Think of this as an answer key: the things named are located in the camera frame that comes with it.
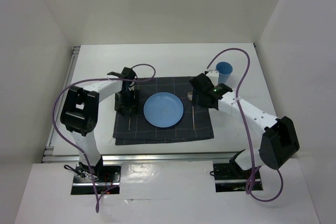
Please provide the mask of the dark grey checked cloth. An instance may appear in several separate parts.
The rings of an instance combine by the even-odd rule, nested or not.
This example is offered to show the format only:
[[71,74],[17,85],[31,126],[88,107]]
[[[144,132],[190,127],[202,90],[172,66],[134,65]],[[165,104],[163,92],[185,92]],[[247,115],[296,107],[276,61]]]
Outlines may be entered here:
[[[115,145],[161,144],[208,140],[214,138],[213,127],[208,109],[194,107],[195,130],[192,122],[192,103],[187,93],[192,91],[189,81],[192,77],[159,77],[144,83],[137,83],[140,91],[139,110],[132,115],[131,129],[128,130],[129,117],[116,114],[113,130]],[[145,101],[159,92],[176,95],[183,103],[184,113],[174,126],[159,128],[150,124],[144,117]]]

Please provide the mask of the blue plastic cup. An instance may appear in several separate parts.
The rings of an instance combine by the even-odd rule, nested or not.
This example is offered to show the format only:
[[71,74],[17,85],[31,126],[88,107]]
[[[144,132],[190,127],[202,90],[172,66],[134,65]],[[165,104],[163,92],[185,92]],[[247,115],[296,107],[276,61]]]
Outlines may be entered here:
[[225,84],[233,72],[233,67],[228,62],[219,62],[216,65],[216,71],[218,72],[218,83]]

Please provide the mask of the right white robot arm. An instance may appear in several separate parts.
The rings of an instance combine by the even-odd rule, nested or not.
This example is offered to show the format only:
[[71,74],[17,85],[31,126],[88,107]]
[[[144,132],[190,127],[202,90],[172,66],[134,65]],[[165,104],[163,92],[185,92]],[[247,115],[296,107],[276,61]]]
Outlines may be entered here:
[[223,83],[214,86],[204,73],[193,77],[189,83],[193,88],[194,105],[231,115],[261,140],[258,150],[240,151],[230,160],[229,172],[233,177],[240,178],[252,167],[263,165],[278,170],[299,150],[295,126],[290,118],[280,119],[258,109],[236,96],[236,92]]

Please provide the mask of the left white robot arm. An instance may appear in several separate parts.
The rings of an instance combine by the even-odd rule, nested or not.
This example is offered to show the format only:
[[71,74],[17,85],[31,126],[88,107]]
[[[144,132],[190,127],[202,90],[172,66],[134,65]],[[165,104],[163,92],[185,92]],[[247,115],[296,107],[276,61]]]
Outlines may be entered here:
[[70,132],[79,150],[79,166],[93,182],[104,176],[103,159],[99,153],[94,129],[98,123],[99,103],[115,95],[114,110],[123,116],[136,114],[139,92],[134,89],[137,74],[131,68],[121,73],[110,72],[116,80],[101,80],[85,88],[69,88],[60,116],[61,123]]

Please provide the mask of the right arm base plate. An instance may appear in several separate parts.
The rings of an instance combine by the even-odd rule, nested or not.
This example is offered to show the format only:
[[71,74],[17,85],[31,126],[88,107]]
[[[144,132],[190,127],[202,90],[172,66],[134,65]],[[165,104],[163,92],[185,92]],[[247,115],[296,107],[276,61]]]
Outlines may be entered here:
[[215,180],[215,190],[217,193],[245,191],[247,179],[251,175],[251,169],[242,170],[235,162],[236,153],[228,163],[214,163],[213,170],[209,172]]

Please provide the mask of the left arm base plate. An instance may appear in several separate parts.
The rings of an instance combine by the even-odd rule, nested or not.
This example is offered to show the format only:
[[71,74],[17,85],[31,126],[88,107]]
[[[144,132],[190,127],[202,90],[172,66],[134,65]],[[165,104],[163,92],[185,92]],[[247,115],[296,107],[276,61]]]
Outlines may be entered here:
[[[93,195],[94,189],[89,172],[84,171],[76,165],[75,168],[64,165],[64,169],[74,173],[71,195]],[[101,195],[102,192],[106,194],[119,194],[120,192],[120,179],[121,179],[121,166],[112,165],[105,166],[103,174],[98,177],[93,176],[96,185],[97,193]]]

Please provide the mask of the blue plastic plate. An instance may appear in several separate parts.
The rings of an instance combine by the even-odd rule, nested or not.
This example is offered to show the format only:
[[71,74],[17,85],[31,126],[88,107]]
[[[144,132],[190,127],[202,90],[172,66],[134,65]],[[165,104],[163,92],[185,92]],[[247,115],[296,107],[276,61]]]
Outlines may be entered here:
[[153,126],[168,128],[176,125],[182,118],[182,101],[174,94],[159,92],[150,96],[143,107],[145,119]]

